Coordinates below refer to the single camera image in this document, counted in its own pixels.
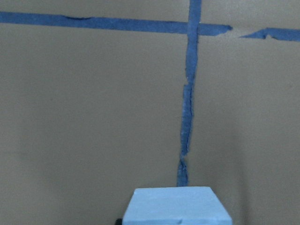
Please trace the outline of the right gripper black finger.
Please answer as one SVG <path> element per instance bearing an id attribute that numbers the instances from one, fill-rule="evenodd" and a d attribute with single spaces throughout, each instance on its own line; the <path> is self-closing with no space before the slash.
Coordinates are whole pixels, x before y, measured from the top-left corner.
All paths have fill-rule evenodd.
<path id="1" fill-rule="evenodd" d="M 116 225 L 122 225 L 122 218 L 116 219 Z"/>

